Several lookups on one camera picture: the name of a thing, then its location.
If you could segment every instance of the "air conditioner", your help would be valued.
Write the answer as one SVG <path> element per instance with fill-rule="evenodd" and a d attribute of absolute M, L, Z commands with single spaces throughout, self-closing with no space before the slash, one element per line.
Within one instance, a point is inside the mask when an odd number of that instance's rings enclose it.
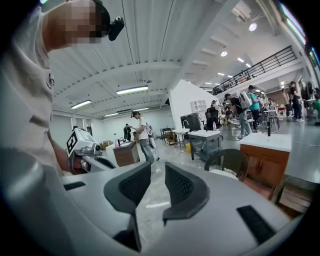
<path fill-rule="evenodd" d="M 251 18 L 251 9 L 242 0 L 232 9 L 232 13 L 236 16 L 238 22 L 246 23 Z"/>

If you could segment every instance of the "white backpack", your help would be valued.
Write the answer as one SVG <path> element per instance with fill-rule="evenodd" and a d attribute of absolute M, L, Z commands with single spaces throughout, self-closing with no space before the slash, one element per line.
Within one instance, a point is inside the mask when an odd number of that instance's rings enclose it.
<path fill-rule="evenodd" d="M 248 97 L 245 91 L 241 91 L 239 93 L 239 101 L 243 109 L 249 108 L 252 105 L 252 100 Z"/>

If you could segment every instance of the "gray workbench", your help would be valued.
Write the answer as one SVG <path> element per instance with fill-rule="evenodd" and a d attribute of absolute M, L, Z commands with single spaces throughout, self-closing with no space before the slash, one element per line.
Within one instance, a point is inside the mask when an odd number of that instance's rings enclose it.
<path fill-rule="evenodd" d="M 207 161 L 210 155 L 220 150 L 221 141 L 219 130 L 196 130 L 189 132 L 188 136 L 190 139 L 192 160 L 195 159 L 194 155 L 196 155 Z"/>

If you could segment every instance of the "white ceiling beam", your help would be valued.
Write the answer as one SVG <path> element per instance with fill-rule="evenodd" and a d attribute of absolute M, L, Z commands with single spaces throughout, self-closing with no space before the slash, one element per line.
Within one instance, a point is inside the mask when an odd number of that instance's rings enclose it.
<path fill-rule="evenodd" d="M 63 100 L 66 96 L 68 96 L 70 94 L 73 94 L 77 91 L 80 91 L 80 90 L 90 86 L 90 85 L 93 85 L 96 82 L 110 78 L 112 76 L 119 76 L 124 73 L 134 73 L 134 72 L 143 71 L 143 70 L 147 70 L 147 69 L 162 70 L 162 69 L 180 69 L 180 68 L 181 68 L 181 66 L 180 66 L 179 62 L 155 61 L 155 62 L 151 62 L 151 63 L 148 63 L 148 62 L 138 63 L 138 64 L 134 64 L 134 65 L 127 65 L 127 66 L 122 66 L 122 67 L 110 69 L 110 70 L 95 74 L 93 76 L 90 76 L 87 79 L 84 79 L 84 80 L 70 86 L 69 88 L 67 88 L 66 90 L 61 92 L 60 94 L 56 95 L 54 97 L 54 100 L 55 101 Z"/>
<path fill-rule="evenodd" d="M 238 0 L 226 0 L 222 4 L 216 1 L 214 2 L 189 43 L 185 51 L 186 56 L 182 59 L 182 68 L 173 79 L 172 84 L 169 86 L 170 90 L 174 89 L 180 79 L 184 77 L 185 73 L 188 71 L 192 62 L 196 59 L 196 56 L 200 53 L 205 43 L 214 34 L 223 20 L 225 20 L 226 14 L 229 14 L 238 2 Z M 166 102 L 166 100 L 167 99 L 164 98 L 162 99 L 161 106 Z"/>

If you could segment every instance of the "shiny floor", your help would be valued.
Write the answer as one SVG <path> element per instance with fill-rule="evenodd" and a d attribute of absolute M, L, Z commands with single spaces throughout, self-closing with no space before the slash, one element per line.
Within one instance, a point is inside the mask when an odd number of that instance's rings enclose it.
<path fill-rule="evenodd" d="M 260 127 L 261 132 L 266 132 L 264 125 Z M 284 179 L 291 179 L 292 182 L 301 187 L 310 188 L 314 183 L 320 183 L 320 127 L 313 125 L 313 122 L 298 123 L 290 119 L 280 121 L 280 129 L 272 126 L 272 132 L 292 135 L 292 151 L 285 172 Z M 222 149 L 239 149 L 240 144 L 237 135 L 239 129 L 224 126 L 221 134 L 223 141 Z M 178 145 L 168 145 L 161 139 L 156 140 L 160 160 L 151 168 L 151 184 L 146 191 L 142 201 L 136 209 L 137 222 L 142 244 L 142 250 L 146 250 L 157 240 L 164 229 L 162 214 L 170 207 L 170 195 L 165 185 L 165 162 L 175 162 L 195 168 L 204 169 L 205 162 L 191 155 L 186 148 L 180 152 Z M 138 147 L 141 161 L 145 157 Z"/>

